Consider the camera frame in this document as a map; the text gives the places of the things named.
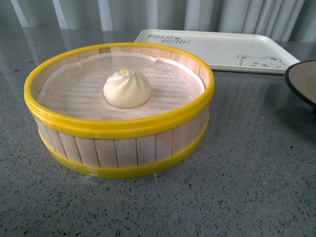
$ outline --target xiaolongbao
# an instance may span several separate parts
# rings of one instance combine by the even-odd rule
[[[103,92],[112,106],[129,109],[140,106],[148,100],[151,86],[140,72],[121,70],[108,78]]]

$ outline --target speckled gray surface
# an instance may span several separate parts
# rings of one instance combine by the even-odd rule
[[[215,72],[202,143],[158,174],[94,178],[49,154],[24,103],[28,74],[137,35],[0,28],[0,236],[316,236],[316,118],[283,76]]]

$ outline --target white tray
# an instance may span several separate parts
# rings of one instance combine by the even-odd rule
[[[213,70],[283,74],[298,63],[268,37],[259,35],[143,30],[135,42],[168,45],[196,55]]]

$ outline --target yellow plastic rim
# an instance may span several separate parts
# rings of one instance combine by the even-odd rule
[[[197,61],[202,67],[205,68],[209,78],[209,86],[205,89],[204,93],[196,100],[188,103],[171,112],[161,115],[130,119],[130,120],[116,120],[116,121],[102,121],[80,119],[70,116],[61,115],[53,112],[44,106],[40,105],[31,95],[31,86],[38,74],[43,69],[51,64],[82,52],[90,50],[100,50],[110,47],[149,47],[164,49],[172,52],[177,52]],[[77,137],[92,138],[92,139],[125,139],[135,138],[141,136],[148,136],[164,132],[180,125],[187,123],[198,116],[210,103],[215,88],[213,72],[209,66],[196,56],[185,51],[150,43],[111,43],[100,44],[84,48],[75,49],[60,55],[57,55],[36,67],[27,77],[24,85],[24,99],[25,102],[36,120],[43,123],[56,131],[70,134]]]
[[[72,160],[69,160],[63,157],[56,151],[54,151],[45,141],[40,131],[39,131],[39,135],[42,141],[44,142],[44,144],[47,146],[50,153],[53,155],[53,157],[58,162],[62,163],[64,166],[76,172],[90,175],[90,176],[95,176],[95,177],[100,177],[100,178],[122,179],[122,178],[135,178],[135,177],[145,176],[149,174],[154,174],[164,169],[170,168],[174,166],[175,164],[181,162],[198,147],[206,131],[207,124],[208,124],[208,116],[207,116],[207,120],[201,134],[190,145],[188,145],[185,149],[178,152],[177,154],[159,162],[145,164],[141,166],[125,167],[125,168],[104,168],[104,167],[89,166],[89,165],[74,162]]]

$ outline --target steamer cloth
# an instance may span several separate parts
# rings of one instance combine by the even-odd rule
[[[151,84],[146,103],[118,109],[105,99],[107,78],[120,70],[139,71]],[[37,101],[62,115],[92,120],[127,120],[178,109],[204,92],[201,79],[172,60],[137,53],[104,53],[64,65],[45,83]]]

